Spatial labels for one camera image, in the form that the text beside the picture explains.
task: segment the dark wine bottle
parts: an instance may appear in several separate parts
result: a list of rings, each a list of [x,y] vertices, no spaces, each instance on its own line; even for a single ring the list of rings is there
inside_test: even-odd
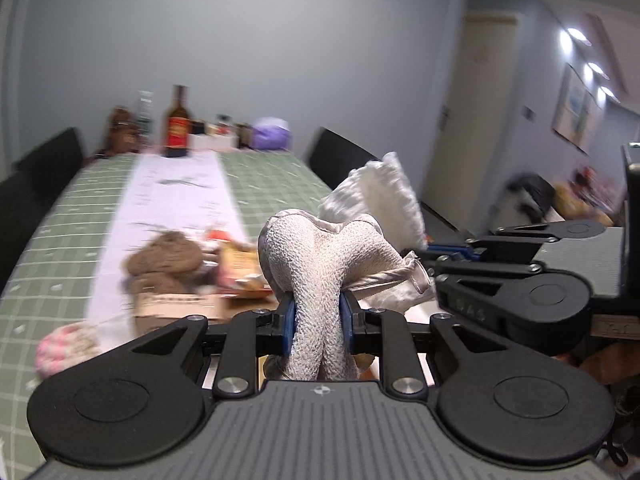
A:
[[[166,115],[164,156],[185,156],[191,133],[191,114],[182,101],[186,87],[174,85],[174,107]]]

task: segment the metal screw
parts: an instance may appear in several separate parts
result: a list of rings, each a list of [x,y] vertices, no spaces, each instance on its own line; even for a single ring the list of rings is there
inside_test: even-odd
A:
[[[422,381],[414,379],[413,377],[400,377],[396,379],[391,386],[396,392],[409,395],[421,392],[424,388]]]
[[[218,381],[218,389],[226,394],[241,394],[249,387],[242,377],[225,377]]]

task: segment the purple object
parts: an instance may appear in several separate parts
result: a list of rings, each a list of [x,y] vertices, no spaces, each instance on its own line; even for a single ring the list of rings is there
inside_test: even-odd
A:
[[[254,150],[286,150],[291,132],[287,121],[275,117],[258,120],[254,124],[251,147]]]

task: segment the crumpled white cloth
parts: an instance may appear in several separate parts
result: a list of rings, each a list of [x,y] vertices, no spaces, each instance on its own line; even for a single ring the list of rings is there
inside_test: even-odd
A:
[[[357,378],[344,347],[341,290],[364,298],[402,282],[419,294],[431,287],[420,260],[413,253],[402,258],[370,215],[334,224],[297,209],[281,211],[260,232],[258,256],[276,297],[290,291],[296,299],[291,353],[279,363],[292,380]]]
[[[420,204],[394,152],[351,170],[322,199],[318,218],[341,223],[359,214],[373,216],[396,251],[426,248]]]

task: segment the clear plastic bottle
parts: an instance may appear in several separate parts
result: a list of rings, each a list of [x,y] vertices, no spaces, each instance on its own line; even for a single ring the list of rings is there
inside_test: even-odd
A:
[[[153,92],[140,91],[138,102],[138,130],[140,132],[140,151],[146,150],[151,145],[151,107],[154,98]]]

